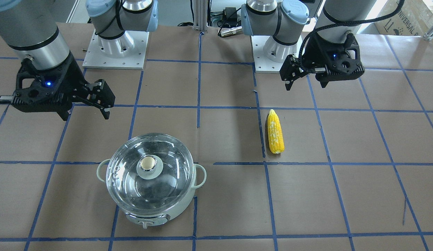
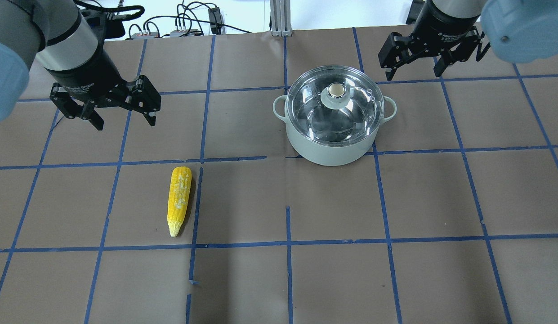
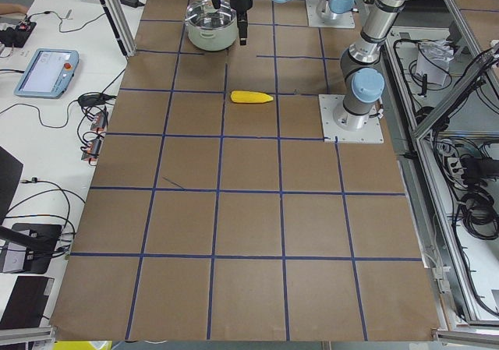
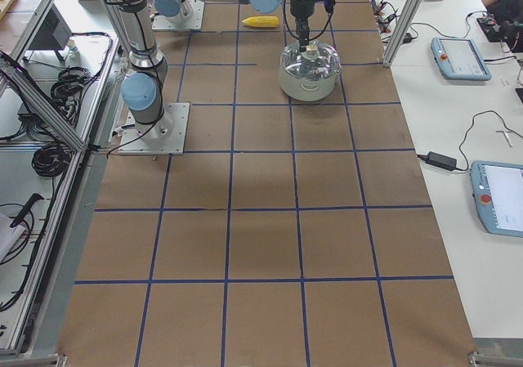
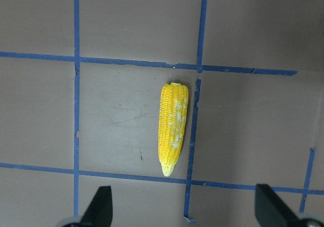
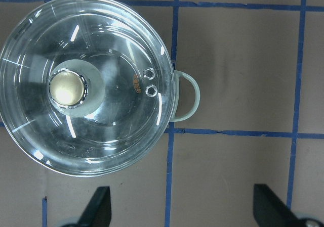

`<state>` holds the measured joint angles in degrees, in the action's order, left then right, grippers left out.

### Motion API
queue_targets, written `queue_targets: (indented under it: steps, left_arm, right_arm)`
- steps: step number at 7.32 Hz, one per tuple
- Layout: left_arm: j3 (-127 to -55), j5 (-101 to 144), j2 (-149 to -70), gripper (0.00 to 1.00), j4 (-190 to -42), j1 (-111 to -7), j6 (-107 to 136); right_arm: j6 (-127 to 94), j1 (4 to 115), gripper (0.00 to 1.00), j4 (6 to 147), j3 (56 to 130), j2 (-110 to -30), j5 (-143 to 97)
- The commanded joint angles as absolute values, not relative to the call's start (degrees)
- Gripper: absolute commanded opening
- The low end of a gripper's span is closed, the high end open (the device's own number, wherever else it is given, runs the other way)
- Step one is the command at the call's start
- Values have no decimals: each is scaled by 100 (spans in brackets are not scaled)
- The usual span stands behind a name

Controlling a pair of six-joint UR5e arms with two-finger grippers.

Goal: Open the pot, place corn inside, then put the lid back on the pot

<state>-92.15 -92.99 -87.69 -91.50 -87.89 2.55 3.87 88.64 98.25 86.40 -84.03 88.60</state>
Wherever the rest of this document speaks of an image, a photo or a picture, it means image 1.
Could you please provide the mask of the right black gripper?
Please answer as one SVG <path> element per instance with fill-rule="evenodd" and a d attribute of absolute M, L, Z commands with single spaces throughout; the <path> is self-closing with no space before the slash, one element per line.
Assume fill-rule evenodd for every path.
<path fill-rule="evenodd" d="M 114 93 L 104 79 L 86 81 L 71 52 L 60 65 L 48 70 L 38 70 L 34 63 L 29 56 L 21 62 L 11 100 L 14 108 L 26 113 L 56 112 L 66 121 L 73 102 L 85 100 L 109 119 Z"/>

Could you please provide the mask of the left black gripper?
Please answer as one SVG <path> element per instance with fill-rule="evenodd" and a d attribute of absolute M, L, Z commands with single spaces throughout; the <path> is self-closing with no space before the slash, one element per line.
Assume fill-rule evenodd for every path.
<path fill-rule="evenodd" d="M 282 81 L 285 81 L 286 91 L 290 91 L 293 83 L 304 73 L 315 74 L 321 87 L 329 82 L 352 81 L 365 73 L 360 60 L 360 47 L 351 31 L 340 43 L 332 43 L 323 39 L 317 33 L 307 36 L 308 40 L 301 58 L 288 55 L 279 70 Z"/>

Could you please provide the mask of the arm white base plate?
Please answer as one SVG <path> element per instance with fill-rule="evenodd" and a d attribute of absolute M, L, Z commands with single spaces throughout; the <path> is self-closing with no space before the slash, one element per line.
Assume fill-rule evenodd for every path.
<path fill-rule="evenodd" d="M 273 36 L 251 36 L 255 72 L 278 74 L 288 55 L 298 56 L 302 41 L 299 36 L 296 44 L 285 46 Z"/>
<path fill-rule="evenodd" d="M 94 69 L 143 70 L 149 32 L 125 31 L 113 40 L 92 34 L 83 67 Z"/>

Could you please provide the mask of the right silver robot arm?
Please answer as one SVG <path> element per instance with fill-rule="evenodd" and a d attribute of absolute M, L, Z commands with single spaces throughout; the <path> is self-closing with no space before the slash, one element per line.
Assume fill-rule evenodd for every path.
<path fill-rule="evenodd" d="M 149 32 L 158 27 L 157 0 L 87 0 L 95 26 L 84 67 L 142 69 Z M 56 112 L 64 121 L 75 102 L 109 119 L 115 95 L 104 79 L 85 80 L 42 0 L 0 0 L 0 36 L 21 60 L 12 95 L 0 96 L 26 113 Z"/>

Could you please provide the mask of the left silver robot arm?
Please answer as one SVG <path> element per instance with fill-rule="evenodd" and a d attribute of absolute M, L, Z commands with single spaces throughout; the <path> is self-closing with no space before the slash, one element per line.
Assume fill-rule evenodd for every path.
<path fill-rule="evenodd" d="M 314 30 L 302 40 L 297 52 L 280 53 L 269 49 L 272 58 L 281 62 L 279 70 L 286 90 L 294 81 L 314 74 L 322 88 L 329 82 L 351 81 L 365 73 L 360 47 L 355 37 L 361 24 L 374 23 L 395 16 L 402 9 L 397 0 L 395 10 L 384 16 L 366 19 L 374 0 L 327 0 Z M 243 33 L 247 36 L 270 36 L 273 45 L 296 47 L 310 11 L 299 0 L 248 0 L 240 8 Z"/>

